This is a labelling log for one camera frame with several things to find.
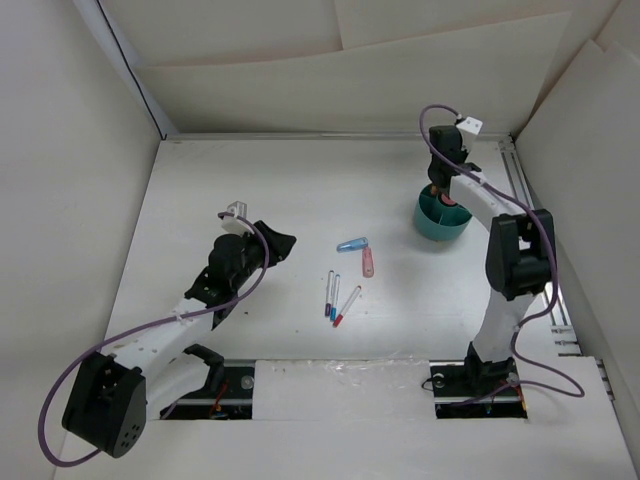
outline white table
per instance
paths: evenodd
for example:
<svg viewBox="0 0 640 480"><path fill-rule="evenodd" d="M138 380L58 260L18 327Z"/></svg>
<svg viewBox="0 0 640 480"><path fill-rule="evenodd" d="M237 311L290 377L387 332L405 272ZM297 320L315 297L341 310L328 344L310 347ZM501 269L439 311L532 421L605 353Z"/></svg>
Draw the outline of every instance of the white table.
<svg viewBox="0 0 640 480"><path fill-rule="evenodd" d="M472 157L494 184L510 189L497 141L477 143ZM416 379L427 373L420 359L465 355L489 295L488 234L475 220L452 243L415 231L411 219L428 162L417 138L163 142L108 335L174 307L223 233L216 213L242 200L251 220L296 235L298 243L203 344L227 359L410 360L357 381L336 377L331 363L286 364L285 373L279 363L260 362L260 420L149 422L121 460L100 455L59 469L56 479L635 478L595 363L559 358L549 319L523 331L522 351L574 375L585 399L525 389L528 421L435 420L432 398L418 392ZM512 182L522 191L517 178ZM362 278L359 253L335 251L359 236L373 249L372 279ZM323 316L329 269L342 274L343 298L363 287L337 329ZM563 385L540 369L519 368L523 377ZM408 380L398 385L399 378ZM336 404L323 409L321 395ZM386 408L379 417L376 405ZM87 449L69 435L63 457Z"/></svg>

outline blue marker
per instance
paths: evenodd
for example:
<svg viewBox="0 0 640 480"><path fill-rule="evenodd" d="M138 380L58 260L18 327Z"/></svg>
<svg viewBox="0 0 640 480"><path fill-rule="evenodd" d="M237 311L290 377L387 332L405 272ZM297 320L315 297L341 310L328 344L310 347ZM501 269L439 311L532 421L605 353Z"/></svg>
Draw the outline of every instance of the blue marker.
<svg viewBox="0 0 640 480"><path fill-rule="evenodd" d="M331 321L335 321L338 306L338 291L340 290L340 275L336 275L333 283L333 301L331 302Z"/></svg>
<svg viewBox="0 0 640 480"><path fill-rule="evenodd" d="M362 250L364 247L369 246L369 240L367 237L360 237L348 242L341 243L336 247L338 253L353 252L354 250Z"/></svg>

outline red wire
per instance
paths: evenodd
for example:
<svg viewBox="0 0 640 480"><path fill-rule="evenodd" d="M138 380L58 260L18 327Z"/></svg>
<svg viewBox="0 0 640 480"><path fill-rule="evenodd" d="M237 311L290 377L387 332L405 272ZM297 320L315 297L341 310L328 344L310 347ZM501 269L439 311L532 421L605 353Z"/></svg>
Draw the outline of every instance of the red wire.
<svg viewBox="0 0 640 480"><path fill-rule="evenodd" d="M216 397L216 401L214 402L213 405L211 405L211 409L209 410L209 418L213 417L213 414L216 413L216 410L218 408L218 403L220 402L220 399L222 398L222 396L226 393L226 391L229 389L229 380L225 381L222 384L222 388L220 389L220 393L218 393L218 396Z"/></svg>

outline blue pen cap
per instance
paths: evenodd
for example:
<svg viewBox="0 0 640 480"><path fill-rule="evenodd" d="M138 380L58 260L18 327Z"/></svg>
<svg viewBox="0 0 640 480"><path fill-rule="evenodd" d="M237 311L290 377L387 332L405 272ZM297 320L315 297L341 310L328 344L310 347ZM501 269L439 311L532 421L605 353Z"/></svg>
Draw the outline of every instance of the blue pen cap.
<svg viewBox="0 0 640 480"><path fill-rule="evenodd" d="M369 240L367 237L360 237L348 242L341 243L336 247L338 253L353 252L354 250L362 250L364 247L369 246Z"/></svg>

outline green bowl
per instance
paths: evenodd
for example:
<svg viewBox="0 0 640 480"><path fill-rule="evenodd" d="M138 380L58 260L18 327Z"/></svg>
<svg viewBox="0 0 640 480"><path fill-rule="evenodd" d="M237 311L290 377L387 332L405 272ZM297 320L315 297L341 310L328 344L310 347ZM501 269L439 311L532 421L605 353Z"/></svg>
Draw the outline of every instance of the green bowl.
<svg viewBox="0 0 640 480"><path fill-rule="evenodd" d="M413 214L418 231L430 240L438 242L454 240L471 221L471 214L461 205L446 205L439 195L431 193L431 185L420 192Z"/></svg>

